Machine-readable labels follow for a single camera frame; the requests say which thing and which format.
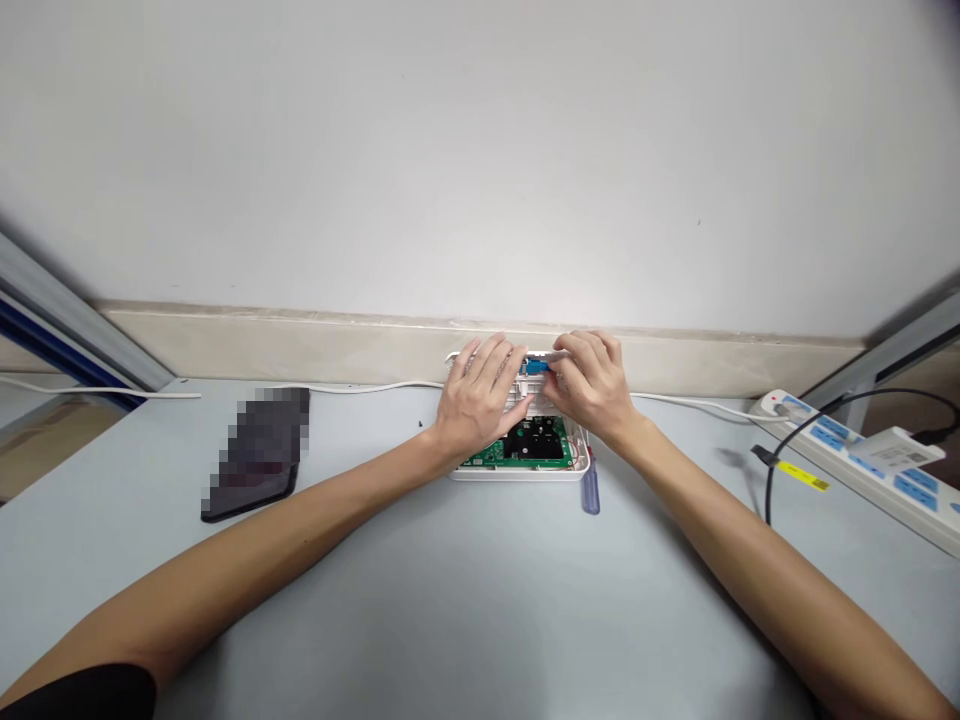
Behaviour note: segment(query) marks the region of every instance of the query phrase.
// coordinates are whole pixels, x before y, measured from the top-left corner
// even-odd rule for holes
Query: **finger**
[[[583,338],[579,338],[571,333],[564,333],[557,338],[554,343],[554,350],[566,350],[577,361],[577,365],[583,371],[583,376],[592,379],[600,374],[600,361],[593,350],[593,346]]]
[[[617,367],[623,367],[623,353],[620,350],[620,341],[606,330],[593,330],[591,332],[600,338],[600,342],[607,348],[610,361]]]
[[[510,431],[510,428],[523,420],[527,416],[527,408],[530,407],[530,403],[532,402],[533,395],[527,395],[523,400],[514,405],[510,409],[510,412],[504,413],[503,417],[500,418],[500,424],[497,426],[497,437],[503,437]]]
[[[557,410],[562,412],[564,415],[569,415],[567,412],[569,405],[567,401],[569,398],[567,394],[560,388],[560,382],[557,380],[556,373],[547,373],[547,382],[543,386],[543,395],[550,402],[557,406]]]
[[[477,349],[479,344],[480,338],[474,338],[463,346],[463,350],[460,351],[460,354],[457,355],[453,361],[453,365],[450,367],[450,374],[447,375],[448,383],[456,382],[463,377],[463,374],[467,370],[467,363],[470,361],[470,356],[473,355],[474,350]]]
[[[567,391],[572,395],[583,395],[590,389],[590,383],[580,371],[580,366],[573,358],[564,357],[550,363],[550,369],[563,375],[563,380],[567,384]]]
[[[527,356],[528,349],[526,345],[521,345],[513,349],[513,352],[510,353],[510,357],[507,358],[507,362],[503,366],[503,370],[500,371],[500,377],[497,378],[497,381],[493,385],[493,389],[496,392],[503,393],[504,401],[506,401],[507,394],[510,392],[510,387],[516,382],[517,373],[520,372],[520,366],[523,364],[523,359]]]
[[[483,366],[487,362],[487,358],[490,357],[490,353],[493,352],[493,349],[503,342],[503,339],[506,337],[506,333],[499,332],[496,335],[491,335],[487,338],[487,341],[480,346],[480,349],[477,350],[477,354],[473,357],[473,362],[470,364],[470,367],[467,368],[467,379],[470,382],[476,382],[477,378],[480,377],[480,373],[483,372]]]
[[[587,343],[589,343],[590,349],[593,350],[593,354],[597,356],[597,362],[600,363],[601,368],[606,369],[610,367],[610,356],[607,355],[607,348],[600,338],[586,330],[574,330],[570,334],[581,340],[586,340]]]
[[[507,340],[504,340],[493,349],[487,358],[487,362],[483,366],[483,370],[480,371],[480,377],[477,378],[477,382],[480,383],[481,387],[493,389],[494,384],[497,382],[497,376],[500,375],[500,368],[503,367],[503,361],[507,359],[507,355],[510,354],[511,350],[513,350],[513,343]]]

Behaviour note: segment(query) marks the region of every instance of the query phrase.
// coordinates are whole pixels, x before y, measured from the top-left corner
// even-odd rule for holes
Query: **smartphone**
[[[227,448],[200,503],[204,522],[269,505],[296,487],[310,430],[310,391],[265,389],[256,396],[239,403],[237,422],[227,430]]]

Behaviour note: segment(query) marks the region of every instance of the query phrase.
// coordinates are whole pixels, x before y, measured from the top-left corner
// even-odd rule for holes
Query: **gray desk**
[[[256,386],[176,385],[204,397],[147,403],[0,509],[0,686],[225,527],[198,519],[201,489]],[[438,392],[314,395],[299,487],[416,433]],[[741,500],[760,501],[758,464],[738,457],[772,443],[766,433],[638,404]],[[653,494],[605,448],[597,456],[597,517],[574,483],[440,480],[409,496],[221,637],[158,717],[807,718],[791,674]],[[780,479],[774,522],[960,701],[960,563],[842,485],[820,494]]]

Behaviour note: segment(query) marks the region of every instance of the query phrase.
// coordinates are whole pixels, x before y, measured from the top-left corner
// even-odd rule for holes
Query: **white wall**
[[[7,0],[0,217],[93,298],[859,336],[960,266],[943,7]]]

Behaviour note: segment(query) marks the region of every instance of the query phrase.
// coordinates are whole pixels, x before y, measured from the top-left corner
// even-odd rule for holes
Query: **white cable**
[[[661,400],[663,402],[672,402],[677,405],[691,405],[694,407],[710,407],[714,410],[722,410],[725,413],[730,413],[731,415],[736,415],[737,417],[742,417],[745,420],[754,420],[756,422],[787,422],[790,420],[788,417],[767,417],[766,415],[751,415],[750,413],[742,413],[739,410],[733,410],[728,408],[720,403],[711,402],[710,400],[688,400],[687,398],[675,398],[669,395],[651,395],[650,393],[630,393],[631,397],[642,397],[647,400]]]
[[[187,400],[195,399],[200,397],[200,393],[151,393],[143,392],[141,390],[130,390],[128,388],[88,388],[88,387],[75,387],[75,388],[42,388],[36,385],[31,385],[30,383],[25,383],[22,380],[14,380],[13,378],[3,377],[0,375],[0,383],[6,383],[7,385],[15,385],[17,387],[23,388],[24,390],[33,390],[34,392],[43,393],[45,395],[69,395],[69,394],[82,394],[82,393],[116,393],[118,395],[132,395],[134,397],[142,398],[156,398],[156,399],[165,399],[165,400]],[[290,383],[287,385],[274,385],[271,389],[280,390],[286,388],[305,388],[312,392],[328,393],[330,395],[363,395],[365,393],[371,392],[382,392],[384,390],[393,390],[395,388],[401,387],[432,387],[443,389],[443,383],[430,382],[429,380],[405,380],[403,382],[391,383],[390,385],[376,385],[373,387],[356,387],[356,388],[331,388],[323,387],[321,385],[302,385],[297,383]],[[730,415],[736,415],[737,417],[744,418],[745,420],[755,420],[757,422],[789,422],[789,417],[766,417],[763,415],[750,415],[749,413],[743,413],[739,410],[733,410],[728,408],[720,403],[711,402],[710,400],[689,400],[686,398],[675,398],[669,395],[653,395],[651,393],[630,393],[632,397],[646,398],[647,400],[660,400],[662,402],[675,403],[677,405],[690,405],[694,407],[709,407],[714,410],[720,410],[721,412],[729,413]]]
[[[390,385],[377,385],[375,387],[359,388],[328,388],[321,385],[302,385],[299,383],[290,383],[289,385],[272,385],[271,390],[283,390],[286,388],[304,388],[313,392],[329,393],[330,395],[363,395],[368,392],[381,392],[383,390],[393,390],[398,387],[435,387],[443,389],[443,383],[434,383],[428,380],[404,380],[402,383],[391,383]]]
[[[0,383],[5,383],[7,385],[16,385],[17,387],[23,388],[24,390],[33,390],[33,392],[40,392],[44,395],[78,395],[83,393],[115,393],[117,395],[133,395],[134,397],[142,398],[157,398],[161,400],[186,400],[189,398],[198,398],[200,393],[148,393],[143,390],[130,390],[129,388],[88,388],[88,387],[75,387],[75,388],[42,388],[37,387],[36,385],[31,385],[30,383],[25,383],[22,380],[14,380],[13,378],[3,377],[0,375]]]
[[[429,382],[427,380],[406,380],[404,382],[392,383],[390,385],[377,385],[374,387],[358,387],[358,388],[331,388],[323,387],[321,385],[302,385],[297,383],[290,383],[289,385],[274,385],[271,389],[280,390],[285,388],[305,388],[307,390],[312,390],[313,392],[322,392],[329,393],[331,395],[361,395],[364,393],[371,392],[381,392],[383,390],[393,390],[398,387],[434,387],[443,389],[443,383]],[[765,415],[750,415],[749,413],[743,413],[739,410],[733,410],[728,408],[720,403],[711,402],[710,400],[688,400],[686,398],[675,398],[669,395],[651,395],[650,393],[630,393],[633,397],[646,398],[647,400],[661,400],[663,402],[676,403],[677,405],[691,405],[695,407],[709,407],[714,410],[720,410],[731,415],[736,415],[737,417],[744,418],[745,420],[756,420],[757,422],[786,422],[790,420],[788,417],[766,417]]]

